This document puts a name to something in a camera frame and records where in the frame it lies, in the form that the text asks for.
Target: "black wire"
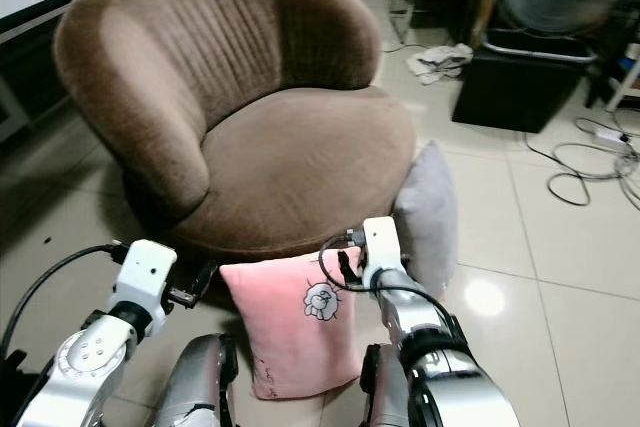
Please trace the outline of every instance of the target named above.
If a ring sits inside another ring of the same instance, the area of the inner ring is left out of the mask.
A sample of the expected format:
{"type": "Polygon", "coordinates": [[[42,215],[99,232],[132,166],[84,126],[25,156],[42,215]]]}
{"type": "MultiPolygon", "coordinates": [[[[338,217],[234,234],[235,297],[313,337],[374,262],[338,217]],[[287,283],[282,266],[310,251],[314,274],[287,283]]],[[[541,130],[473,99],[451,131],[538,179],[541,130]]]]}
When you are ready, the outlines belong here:
{"type": "MultiPolygon", "coordinates": [[[[595,120],[587,119],[586,117],[578,117],[578,118],[575,119],[575,125],[578,128],[578,130],[580,130],[582,132],[586,132],[588,134],[593,134],[594,133],[593,130],[589,130],[587,128],[581,127],[580,126],[580,122],[589,122],[589,123],[592,123],[592,124],[595,124],[595,125],[600,125],[602,127],[610,129],[610,130],[618,131],[621,134],[627,135],[627,140],[628,140],[628,137],[632,137],[632,136],[636,135],[636,134],[633,134],[633,133],[626,132],[619,125],[617,120],[616,120],[616,124],[619,126],[619,128],[612,128],[612,127],[610,127],[608,125],[602,124],[602,123],[597,122],[595,120]]],[[[532,152],[535,152],[538,155],[541,155],[541,156],[543,156],[543,157],[545,157],[547,159],[550,159],[553,162],[555,162],[558,165],[560,165],[561,167],[569,170],[569,172],[561,172],[561,173],[552,175],[547,180],[547,190],[556,199],[558,199],[558,200],[560,200],[562,202],[565,202],[567,204],[570,204],[570,205],[575,205],[577,207],[586,207],[586,206],[591,204],[591,194],[589,192],[589,189],[587,188],[587,182],[601,182],[601,181],[607,181],[607,180],[618,180],[618,183],[620,184],[620,188],[621,188],[622,193],[624,194],[624,196],[629,200],[629,202],[631,203],[631,205],[633,207],[635,207],[637,210],[640,211],[640,195],[638,195],[633,190],[633,188],[631,187],[631,185],[629,184],[629,182],[627,180],[627,178],[629,176],[631,176],[638,169],[638,165],[640,164],[640,154],[638,154],[638,152],[635,151],[633,146],[628,141],[627,141],[627,152],[625,152],[625,153],[620,153],[620,152],[617,152],[617,151],[614,151],[614,150],[606,149],[606,148],[595,146],[595,145],[566,142],[566,143],[558,144],[556,147],[554,147],[554,149],[551,152],[551,154],[546,154],[544,152],[541,152],[540,150],[537,150],[537,149],[533,148],[531,146],[531,144],[529,144],[526,132],[523,132],[523,140],[524,140],[524,144],[532,152]],[[617,156],[617,159],[614,161],[614,171],[610,172],[610,173],[606,173],[606,174],[594,174],[594,173],[590,173],[590,172],[579,171],[578,169],[575,169],[574,167],[571,167],[569,164],[567,164],[566,162],[562,161],[559,158],[557,151],[559,149],[561,149],[561,148],[564,148],[564,147],[581,147],[581,148],[585,148],[585,149],[591,149],[591,150],[595,150],[595,151],[598,151],[598,152],[605,152],[607,154],[615,155],[615,156],[617,156]],[[567,199],[566,197],[561,196],[554,189],[554,187],[553,187],[554,182],[557,181],[558,179],[562,179],[562,178],[571,178],[571,179],[578,180],[578,182],[580,184],[580,187],[582,188],[582,192],[584,193],[584,196],[585,196],[585,200],[583,202],[567,199]]]]}
{"type": "Polygon", "coordinates": [[[49,361],[46,363],[44,368],[40,371],[40,374],[38,375],[33,385],[31,386],[31,389],[29,389],[29,393],[27,394],[24,401],[22,402],[22,405],[20,405],[18,412],[16,412],[16,415],[13,417],[13,421],[11,422],[11,427],[16,427],[18,425],[18,422],[20,422],[20,418],[24,415],[25,411],[27,410],[27,407],[29,406],[29,403],[36,396],[38,391],[42,388],[42,386],[47,381],[47,374],[51,370],[51,367],[53,367],[53,357],[49,359],[49,361]]]}
{"type": "Polygon", "coordinates": [[[20,316],[24,311],[25,307],[33,294],[42,287],[49,277],[55,274],[58,270],[63,268],[65,265],[73,262],[74,260],[79,259],[80,257],[84,257],[85,255],[92,254],[94,252],[112,252],[114,249],[113,245],[105,244],[105,245],[96,245],[94,247],[88,247],[86,249],[82,249],[75,254],[71,254],[70,256],[62,259],[60,262],[55,264],[49,270],[47,270],[44,274],[42,274],[38,280],[36,280],[31,287],[24,293],[18,305],[14,309],[11,314],[11,318],[9,319],[9,323],[7,324],[7,328],[4,331],[4,335],[2,336],[2,343],[0,344],[0,359],[5,360],[7,358],[7,354],[9,352],[9,344],[11,343],[11,337],[13,337],[13,333],[18,325],[18,321],[20,320],[20,316]]]}
{"type": "Polygon", "coordinates": [[[425,299],[427,302],[433,304],[433,306],[438,310],[438,312],[441,315],[442,319],[444,320],[445,324],[447,324],[447,328],[449,329],[449,333],[454,337],[458,336],[458,329],[456,328],[455,322],[451,318],[451,314],[449,314],[449,312],[447,312],[447,309],[445,309],[440,302],[438,302],[434,297],[432,297],[431,295],[427,294],[423,290],[414,289],[412,287],[406,287],[406,286],[403,286],[403,285],[385,285],[385,286],[382,286],[382,287],[371,287],[371,288],[359,287],[358,288],[358,287],[351,287],[349,285],[346,285],[346,284],[343,284],[343,283],[337,281],[329,273],[329,270],[327,270],[327,267],[324,265],[323,255],[324,255],[324,252],[327,249],[330,249],[335,244],[338,244],[338,243],[341,243],[341,242],[347,242],[348,240],[349,239],[346,238],[346,237],[332,237],[328,241],[326,241],[322,245],[322,247],[320,247],[320,252],[318,252],[318,263],[320,264],[320,269],[322,269],[322,273],[329,280],[329,282],[331,282],[336,287],[338,287],[340,289],[343,289],[343,290],[347,290],[349,292],[376,293],[376,292],[381,292],[381,291],[399,291],[400,290],[400,291],[410,292],[412,294],[418,295],[418,296],[422,297],[423,299],[425,299]]]}
{"type": "Polygon", "coordinates": [[[406,49],[407,47],[422,47],[423,49],[427,48],[422,44],[406,44],[406,45],[402,45],[402,46],[400,46],[400,47],[398,47],[396,49],[383,50],[382,53],[383,54],[392,54],[393,52],[398,52],[399,50],[406,49]]]}
{"type": "Polygon", "coordinates": [[[626,135],[627,137],[640,137],[640,134],[638,134],[636,132],[627,132],[622,127],[622,125],[620,125],[620,122],[618,121],[618,118],[616,117],[616,113],[615,112],[611,112],[611,120],[613,120],[613,123],[615,124],[615,127],[611,127],[610,125],[603,124],[602,122],[598,122],[596,120],[588,119],[586,117],[577,117],[575,119],[574,123],[575,123],[575,126],[578,128],[578,130],[580,130],[582,132],[585,132],[587,134],[595,134],[595,130],[591,130],[591,129],[586,129],[584,127],[580,127],[579,122],[588,122],[590,124],[599,125],[600,127],[604,127],[605,129],[618,131],[621,134],[626,135]]]}

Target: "armchair backrest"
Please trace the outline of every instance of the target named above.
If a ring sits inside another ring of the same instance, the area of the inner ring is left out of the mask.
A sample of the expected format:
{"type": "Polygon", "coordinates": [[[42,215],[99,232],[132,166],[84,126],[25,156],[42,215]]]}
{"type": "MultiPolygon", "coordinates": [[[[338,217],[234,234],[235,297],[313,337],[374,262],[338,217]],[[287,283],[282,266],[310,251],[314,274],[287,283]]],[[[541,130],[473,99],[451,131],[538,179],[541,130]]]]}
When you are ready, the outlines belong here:
{"type": "Polygon", "coordinates": [[[281,89],[367,86],[379,39],[359,0],[74,0],[55,56],[87,122],[179,218],[208,192],[207,132],[281,89]]]}

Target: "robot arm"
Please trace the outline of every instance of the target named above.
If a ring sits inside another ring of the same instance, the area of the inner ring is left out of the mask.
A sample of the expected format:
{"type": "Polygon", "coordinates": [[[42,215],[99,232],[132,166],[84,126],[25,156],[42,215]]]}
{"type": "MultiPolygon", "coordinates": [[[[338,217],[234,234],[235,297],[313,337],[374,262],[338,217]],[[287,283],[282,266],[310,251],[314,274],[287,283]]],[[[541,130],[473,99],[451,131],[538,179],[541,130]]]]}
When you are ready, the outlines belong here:
{"type": "Polygon", "coordinates": [[[100,425],[104,403],[120,382],[125,362],[145,336],[160,333],[173,307],[167,300],[192,307],[199,296],[167,286],[175,261],[172,249],[155,242],[131,244],[108,301],[109,312],[58,349],[49,380],[18,426],[100,425]]]}
{"type": "Polygon", "coordinates": [[[363,286],[373,290],[392,344],[382,351],[387,358],[382,359],[384,371],[377,373],[377,388],[372,388],[377,405],[369,425],[519,426],[509,401],[473,358],[455,317],[427,296],[399,289],[425,292],[400,263],[393,219],[367,219],[363,230],[351,234],[364,237],[363,286]],[[404,413],[397,409],[401,404],[407,406],[404,413]]]}

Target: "gray pillow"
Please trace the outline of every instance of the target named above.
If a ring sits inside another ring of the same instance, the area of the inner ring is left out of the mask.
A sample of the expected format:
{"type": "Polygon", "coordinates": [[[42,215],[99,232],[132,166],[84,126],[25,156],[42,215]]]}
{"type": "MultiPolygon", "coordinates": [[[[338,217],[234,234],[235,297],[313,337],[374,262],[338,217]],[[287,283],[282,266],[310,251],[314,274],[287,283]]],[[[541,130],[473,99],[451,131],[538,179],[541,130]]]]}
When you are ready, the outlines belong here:
{"type": "Polygon", "coordinates": [[[449,167],[431,141],[415,160],[396,197],[393,218],[409,274],[441,297],[458,254],[458,206],[449,167]]]}

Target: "white floor tile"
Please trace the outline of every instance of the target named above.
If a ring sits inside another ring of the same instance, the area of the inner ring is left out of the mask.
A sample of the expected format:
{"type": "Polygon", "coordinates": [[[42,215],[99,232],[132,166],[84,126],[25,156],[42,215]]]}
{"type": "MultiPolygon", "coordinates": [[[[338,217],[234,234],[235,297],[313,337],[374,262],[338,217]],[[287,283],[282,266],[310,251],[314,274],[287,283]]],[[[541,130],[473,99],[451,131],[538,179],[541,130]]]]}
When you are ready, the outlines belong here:
{"type": "Polygon", "coordinates": [[[0,173],[54,182],[100,141],[73,111],[53,112],[37,131],[0,158],[0,173]]]}
{"type": "Polygon", "coordinates": [[[571,425],[637,425],[640,303],[545,284],[542,294],[571,425]]]}
{"type": "Polygon", "coordinates": [[[371,10],[373,17],[376,19],[380,41],[382,42],[381,49],[393,50],[400,47],[402,44],[393,29],[393,25],[389,20],[389,12],[386,8],[370,8],[369,10],[371,10]]]}
{"type": "Polygon", "coordinates": [[[476,360],[507,395],[522,427],[566,427],[536,281],[460,267],[446,297],[476,360]]]}
{"type": "Polygon", "coordinates": [[[446,159],[458,197],[458,261],[534,277],[507,164],[450,153],[446,159]]]}
{"type": "Polygon", "coordinates": [[[78,165],[57,181],[59,185],[88,192],[124,197],[122,171],[109,151],[96,147],[78,165]]]}
{"type": "MultiPolygon", "coordinates": [[[[37,202],[0,246],[0,328],[23,292],[67,255],[114,238],[131,241],[142,233],[123,199],[54,188],[37,202]]],[[[103,309],[118,266],[106,254],[74,262],[33,297],[14,336],[13,348],[29,353],[26,365],[39,369],[60,342],[93,309],[103,309]]]]}
{"type": "Polygon", "coordinates": [[[405,60],[419,50],[412,47],[384,54],[374,82],[407,108],[418,145],[435,139],[448,152],[505,159],[505,131],[451,121],[461,82],[442,80],[425,86],[409,72],[405,60]]]}
{"type": "Polygon", "coordinates": [[[51,185],[23,177],[0,177],[0,239],[51,185]]]}
{"type": "MultiPolygon", "coordinates": [[[[640,270],[634,268],[640,214],[617,182],[588,184],[591,205],[575,207],[547,191],[547,179],[555,171],[512,168],[538,277],[640,298],[640,270]]],[[[564,195],[583,199],[577,182],[563,185],[564,195]]]]}
{"type": "Polygon", "coordinates": [[[431,17],[430,19],[431,26],[425,27],[410,27],[407,32],[407,38],[405,39],[405,44],[417,44],[422,45],[424,47],[436,47],[439,45],[454,45],[455,42],[452,41],[451,36],[449,35],[449,30],[442,25],[437,17],[431,17]]]}
{"type": "MultiPolygon", "coordinates": [[[[563,143],[594,145],[592,136],[576,127],[575,120],[578,117],[592,119],[615,128],[615,119],[611,117],[611,114],[604,112],[601,105],[597,104],[593,109],[584,107],[587,88],[586,82],[581,83],[571,99],[541,133],[528,134],[529,143],[533,148],[550,154],[563,143]]],[[[631,132],[640,132],[640,114],[620,111],[616,118],[625,129],[631,132]]],[[[579,125],[586,129],[594,127],[593,124],[584,121],[580,121],[579,125]]],[[[552,160],[531,152],[524,144],[522,134],[519,132],[508,132],[506,145],[507,156],[511,162],[559,168],[552,160]]],[[[606,174],[613,171],[614,157],[593,149],[578,146],[559,147],[557,155],[562,161],[580,171],[594,174],[606,174]]]]}

